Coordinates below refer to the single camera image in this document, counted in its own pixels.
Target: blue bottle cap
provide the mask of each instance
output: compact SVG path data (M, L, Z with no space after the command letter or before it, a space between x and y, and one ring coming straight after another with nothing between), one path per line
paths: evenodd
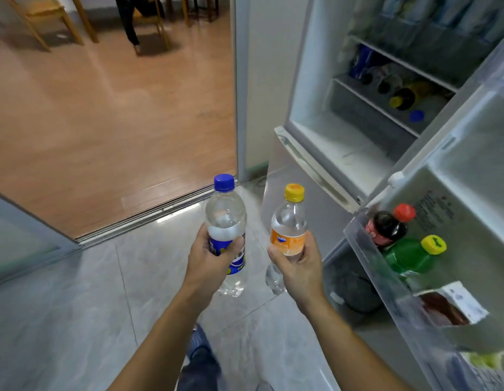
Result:
M231 192L234 190L234 177L231 174L218 174L214 177L214 190L217 192Z
M416 109L409 113L409 120L411 122L422 122L424 120L424 111Z

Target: orange label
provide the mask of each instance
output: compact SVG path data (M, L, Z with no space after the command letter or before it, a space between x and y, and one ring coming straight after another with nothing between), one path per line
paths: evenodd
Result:
M272 229L270 242L286 256L292 256L298 254L304 248L305 236L304 234L296 237L283 236Z

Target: person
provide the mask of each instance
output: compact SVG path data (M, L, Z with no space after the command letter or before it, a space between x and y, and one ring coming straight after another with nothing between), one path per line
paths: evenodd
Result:
M134 51L136 55L141 55L140 41L134 31L134 25L132 24L132 16L134 14L134 8L136 8L143 16L156 16L159 14L160 17L165 17L165 11L163 9L163 4L160 0L116 0L116 6L118 7L118 13L121 18L121 24L125 29L125 34L127 39L134 45Z
M223 283L228 266L243 244L243 237L237 237L216 257L209 251L206 226L201 226L190 249L179 292L108 391L173 391L176 381L178 391L218 389L221 368L196 320ZM288 293L313 327L342 391L411 390L327 301L321 255L311 232L306 232L305 247L298 262L290 262L273 245L268 247L268 256L283 274ZM181 369L185 354L190 363Z

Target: brown laminate floor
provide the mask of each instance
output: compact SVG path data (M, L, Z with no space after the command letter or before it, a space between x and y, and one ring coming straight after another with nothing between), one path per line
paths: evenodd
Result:
M65 28L59 33L66 35ZM72 237L235 173L228 12L213 23L121 26L85 46L0 39L0 193Z

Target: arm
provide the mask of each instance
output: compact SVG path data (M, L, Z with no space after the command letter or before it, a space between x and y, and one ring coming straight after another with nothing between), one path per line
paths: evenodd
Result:
M321 254L310 232L306 233L305 248L298 262L288 261L273 245L268 247L268 255L283 274L288 293L314 328L341 390L411 390L327 302L322 286Z
M224 254L214 256L209 252L206 226L201 226L181 289L107 391L174 390L196 320L225 280L243 244L238 237Z

